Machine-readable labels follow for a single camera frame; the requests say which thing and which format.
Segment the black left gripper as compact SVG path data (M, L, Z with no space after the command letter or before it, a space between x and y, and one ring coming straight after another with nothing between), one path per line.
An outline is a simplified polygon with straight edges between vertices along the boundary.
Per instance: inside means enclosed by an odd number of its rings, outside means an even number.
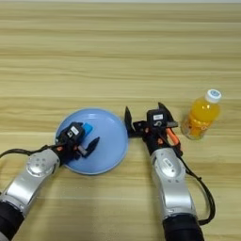
M97 147L100 138L94 138L85 149L76 141L65 139L56 140L56 155L61 162L69 162L79 157L88 157Z

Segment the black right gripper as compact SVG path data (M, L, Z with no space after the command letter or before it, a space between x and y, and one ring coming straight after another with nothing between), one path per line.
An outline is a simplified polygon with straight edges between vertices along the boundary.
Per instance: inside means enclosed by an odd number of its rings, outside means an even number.
M164 104L158 102L158 107L164 109L167 116L172 118ZM173 128L178 126L177 121L168 121L167 123L157 121L154 124L144 120L132 122L131 112L128 107L125 107L124 123L128 137L142 137L150 154L163 148L179 150L179 138L172 131Z

